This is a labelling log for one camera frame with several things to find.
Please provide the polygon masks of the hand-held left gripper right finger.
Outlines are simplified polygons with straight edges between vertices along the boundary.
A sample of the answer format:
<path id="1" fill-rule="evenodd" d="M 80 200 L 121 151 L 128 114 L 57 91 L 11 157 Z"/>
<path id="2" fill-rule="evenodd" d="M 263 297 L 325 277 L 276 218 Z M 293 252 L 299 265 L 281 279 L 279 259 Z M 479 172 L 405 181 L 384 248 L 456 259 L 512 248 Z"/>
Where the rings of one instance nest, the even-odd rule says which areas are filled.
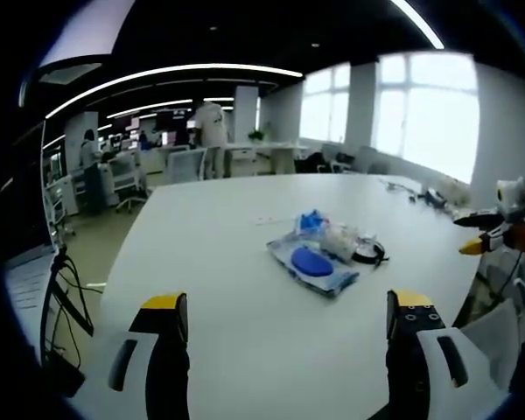
<path id="1" fill-rule="evenodd" d="M 485 419 L 506 399 L 488 358 L 413 291 L 387 292 L 386 367 L 389 419 Z"/>

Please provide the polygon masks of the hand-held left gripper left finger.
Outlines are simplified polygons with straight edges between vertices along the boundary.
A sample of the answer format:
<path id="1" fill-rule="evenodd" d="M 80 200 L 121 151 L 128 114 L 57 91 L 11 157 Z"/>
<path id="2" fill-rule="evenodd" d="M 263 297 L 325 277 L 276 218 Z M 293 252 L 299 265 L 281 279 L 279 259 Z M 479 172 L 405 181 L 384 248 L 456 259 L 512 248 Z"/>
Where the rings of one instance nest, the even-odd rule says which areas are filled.
<path id="1" fill-rule="evenodd" d="M 187 347 L 186 294 L 150 298 L 97 351 L 75 408 L 85 419 L 187 419 Z"/>

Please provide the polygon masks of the person's right hand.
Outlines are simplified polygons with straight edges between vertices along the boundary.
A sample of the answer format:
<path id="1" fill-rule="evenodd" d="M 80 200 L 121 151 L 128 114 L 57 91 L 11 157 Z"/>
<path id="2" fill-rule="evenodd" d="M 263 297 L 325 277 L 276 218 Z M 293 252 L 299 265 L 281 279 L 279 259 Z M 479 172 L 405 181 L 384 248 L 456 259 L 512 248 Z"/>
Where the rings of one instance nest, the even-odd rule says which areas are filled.
<path id="1" fill-rule="evenodd" d="M 525 222 L 516 223 L 507 231 L 507 245 L 525 253 Z"/>

